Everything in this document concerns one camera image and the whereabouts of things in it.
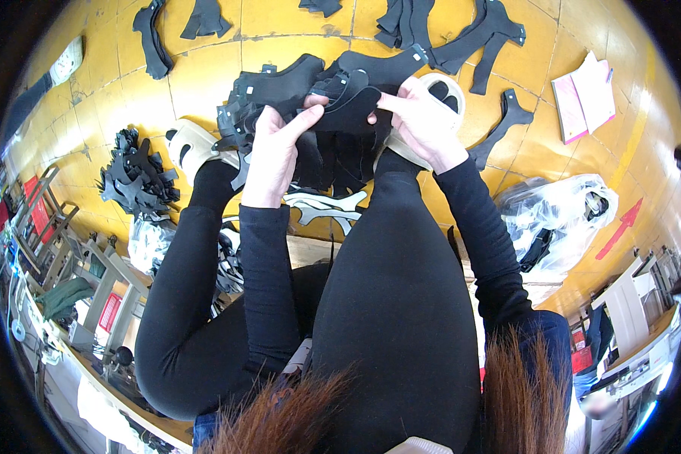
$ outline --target hand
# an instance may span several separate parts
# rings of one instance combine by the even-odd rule
[[[282,195],[288,190],[295,172],[295,159],[298,158],[295,142],[323,116],[320,103],[307,107],[287,125],[277,110],[269,105],[263,109],[255,125],[252,162],[243,190],[244,206],[280,207]]]
[[[436,174],[454,168],[469,154],[452,130],[454,113],[437,104],[416,77],[409,77],[399,88],[398,96],[382,93],[378,108],[393,112],[391,125]]]

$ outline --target woman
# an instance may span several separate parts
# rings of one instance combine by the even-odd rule
[[[244,301],[209,323],[215,243],[236,171],[221,161],[200,168],[138,332],[136,371],[147,400],[174,418],[201,415],[195,444],[204,438],[201,422],[214,422],[220,404],[230,409],[207,445],[215,452],[385,452],[411,436],[454,452],[482,443],[561,449],[571,392],[567,323],[532,310],[488,189],[449,127],[449,110],[418,79],[406,80],[398,96],[384,94],[378,107],[393,112],[403,140],[434,169],[465,241],[490,339],[484,405],[464,275],[422,202],[420,167],[384,151],[368,209],[327,282],[327,269],[317,266],[291,272],[290,210],[280,200],[295,168],[295,141],[323,114],[309,104],[327,99],[307,102],[287,125],[271,107],[258,120],[239,210]],[[313,378],[294,393],[277,392],[274,374],[307,334],[320,294]],[[338,378],[344,371],[349,382]],[[328,418],[329,408],[338,411]]]

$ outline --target woman's right hand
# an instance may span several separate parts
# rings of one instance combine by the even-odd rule
[[[393,112],[391,125],[436,174],[455,168],[469,158],[452,130],[454,113],[439,105],[416,77],[404,81],[398,96],[382,93],[378,108]]]

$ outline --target clear plastic bag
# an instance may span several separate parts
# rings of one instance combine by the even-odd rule
[[[535,239],[549,230],[547,253],[529,271],[565,275],[580,261],[595,234],[615,218],[618,195],[597,174],[554,183],[535,177],[502,191],[496,203],[517,261],[523,261]]]
[[[128,229],[128,256],[131,264],[146,275],[164,260],[169,244],[174,239],[176,225],[168,219],[159,222],[137,219]]]

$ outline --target green cloth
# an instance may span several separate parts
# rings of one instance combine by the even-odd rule
[[[43,318],[57,321],[69,317],[77,301],[93,296],[94,290],[82,277],[71,279],[36,298],[43,304]]]

